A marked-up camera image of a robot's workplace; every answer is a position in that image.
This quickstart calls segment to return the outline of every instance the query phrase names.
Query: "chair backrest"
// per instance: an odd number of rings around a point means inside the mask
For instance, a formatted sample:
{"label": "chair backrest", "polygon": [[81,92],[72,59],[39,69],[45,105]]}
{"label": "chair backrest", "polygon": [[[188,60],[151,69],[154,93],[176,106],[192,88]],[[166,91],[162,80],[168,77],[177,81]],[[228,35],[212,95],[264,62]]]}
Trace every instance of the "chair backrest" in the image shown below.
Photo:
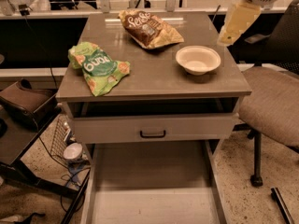
{"label": "chair backrest", "polygon": [[268,38],[258,63],[263,61],[299,75],[299,0],[292,0]]}

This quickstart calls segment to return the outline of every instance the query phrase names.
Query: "chair seat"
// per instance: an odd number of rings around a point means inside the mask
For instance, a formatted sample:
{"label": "chair seat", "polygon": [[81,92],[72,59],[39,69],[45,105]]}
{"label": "chair seat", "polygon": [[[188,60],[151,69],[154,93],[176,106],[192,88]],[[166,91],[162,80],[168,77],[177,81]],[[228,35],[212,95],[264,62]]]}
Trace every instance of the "chair seat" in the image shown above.
{"label": "chair seat", "polygon": [[299,79],[264,67],[244,76],[252,93],[243,100],[240,119],[281,144],[299,146]]}

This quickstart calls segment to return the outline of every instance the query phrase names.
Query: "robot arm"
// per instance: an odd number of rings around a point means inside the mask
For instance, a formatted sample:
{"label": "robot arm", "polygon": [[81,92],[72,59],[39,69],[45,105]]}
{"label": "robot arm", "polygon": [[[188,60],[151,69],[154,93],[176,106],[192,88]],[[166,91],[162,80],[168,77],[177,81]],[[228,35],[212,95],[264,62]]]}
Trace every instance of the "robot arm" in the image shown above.
{"label": "robot arm", "polygon": [[276,1],[241,0],[236,4],[232,4],[227,10],[218,43],[223,46],[233,45],[260,16],[261,7]]}

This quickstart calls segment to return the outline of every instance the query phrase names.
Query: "white bowl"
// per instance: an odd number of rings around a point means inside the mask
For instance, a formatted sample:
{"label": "white bowl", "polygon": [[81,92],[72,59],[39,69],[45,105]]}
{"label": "white bowl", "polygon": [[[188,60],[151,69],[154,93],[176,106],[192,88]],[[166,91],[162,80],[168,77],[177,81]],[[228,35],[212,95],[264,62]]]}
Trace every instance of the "white bowl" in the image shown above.
{"label": "white bowl", "polygon": [[180,49],[177,62],[193,75],[203,75],[216,69],[221,64],[221,57],[214,50],[203,46],[188,46]]}
{"label": "white bowl", "polygon": [[73,143],[64,150],[64,158],[67,161],[76,161],[81,158],[82,153],[82,145],[78,143]]}

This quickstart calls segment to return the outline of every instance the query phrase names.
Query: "office chair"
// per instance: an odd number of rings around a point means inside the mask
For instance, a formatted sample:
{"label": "office chair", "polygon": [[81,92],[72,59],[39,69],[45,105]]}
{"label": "office chair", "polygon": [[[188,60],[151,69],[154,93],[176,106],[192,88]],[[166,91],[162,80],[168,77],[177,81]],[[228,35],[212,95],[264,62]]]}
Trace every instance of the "office chair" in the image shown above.
{"label": "office chair", "polygon": [[299,147],[299,77],[262,67],[263,61],[299,74],[299,0],[293,0],[253,67],[244,72],[252,94],[244,98],[239,118],[244,124],[234,130],[250,128],[254,138],[254,187],[263,184],[261,177],[262,134],[288,147]]}

